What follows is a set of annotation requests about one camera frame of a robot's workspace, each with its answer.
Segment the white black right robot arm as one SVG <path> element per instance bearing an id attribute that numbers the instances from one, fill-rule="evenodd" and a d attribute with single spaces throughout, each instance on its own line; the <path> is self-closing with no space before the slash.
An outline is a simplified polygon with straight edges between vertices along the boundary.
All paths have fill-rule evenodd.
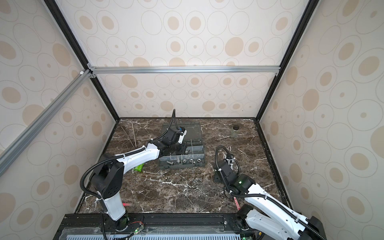
<path id="1" fill-rule="evenodd" d="M 275 240 L 325 240 L 322 222 L 295 212 L 267 193 L 255 180 L 240 173 L 239 164 L 224 146 L 215 151 L 215 173 L 224 193 L 248 203 L 238 210 L 241 229 L 258 230 Z"/>

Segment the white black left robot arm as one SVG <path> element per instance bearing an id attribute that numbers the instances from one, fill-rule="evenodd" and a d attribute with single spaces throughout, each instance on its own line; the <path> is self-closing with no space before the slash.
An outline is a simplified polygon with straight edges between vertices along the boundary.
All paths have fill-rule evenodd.
<path id="1" fill-rule="evenodd" d="M 146 162 L 174 152 L 184 152 L 186 145 L 183 140 L 186 135 L 187 130 L 178 126 L 176 110 L 173 110 L 164 133 L 151 139 L 141 148 L 111 156 L 90 167 L 81 177 L 81 189 L 84 193 L 96 197 L 113 221 L 119 221 L 126 214 L 120 195 L 124 174 Z"/>

